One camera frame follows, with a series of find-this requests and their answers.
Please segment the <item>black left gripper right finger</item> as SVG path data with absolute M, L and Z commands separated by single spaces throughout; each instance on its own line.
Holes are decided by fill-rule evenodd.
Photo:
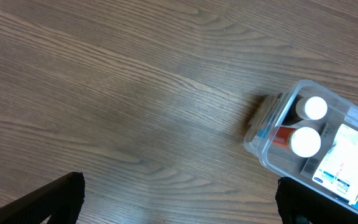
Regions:
M 278 180 L 275 199 L 283 224 L 358 224 L 347 200 L 331 200 L 289 177 Z

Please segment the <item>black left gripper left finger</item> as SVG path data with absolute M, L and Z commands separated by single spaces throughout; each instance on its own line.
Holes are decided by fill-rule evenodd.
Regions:
M 0 208 L 0 224 L 75 224 L 85 201 L 85 179 L 70 172 Z

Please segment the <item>orange bottle white cap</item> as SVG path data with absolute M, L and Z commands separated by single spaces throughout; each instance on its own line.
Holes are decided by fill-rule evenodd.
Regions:
M 272 141 L 300 157 L 312 157 L 321 147 L 319 133 L 311 127 L 280 127 Z

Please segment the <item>white medicine box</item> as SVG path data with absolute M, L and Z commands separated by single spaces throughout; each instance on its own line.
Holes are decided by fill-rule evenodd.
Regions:
M 356 196 L 357 176 L 358 131 L 342 124 L 312 181 L 350 202 Z

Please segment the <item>black bottle white cap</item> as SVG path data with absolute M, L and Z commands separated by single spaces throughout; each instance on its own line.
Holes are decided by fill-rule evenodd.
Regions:
M 326 115 L 327 111 L 328 105 L 322 97 L 303 97 L 297 95 L 282 124 L 284 126 L 291 126 L 303 120 L 319 120 Z

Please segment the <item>clear plastic container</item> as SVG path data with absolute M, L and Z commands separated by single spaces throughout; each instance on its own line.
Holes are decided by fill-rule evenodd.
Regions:
M 319 120 L 303 120 L 291 126 L 284 126 L 284 117 L 297 95 L 322 97 L 328 105 L 326 115 Z M 331 200 L 336 200 L 338 195 L 312 181 L 312 178 L 331 149 L 337 130 L 342 124 L 358 131 L 358 106 L 311 80 L 302 80 L 291 90 L 264 98 L 249 122 L 244 146 L 264 167 L 280 178 L 289 177 Z M 312 157 L 300 157 L 288 149 L 276 146 L 272 141 L 282 126 L 315 129 L 321 137 L 320 150 Z M 347 208 L 358 214 L 358 209 L 351 206 L 349 201 Z

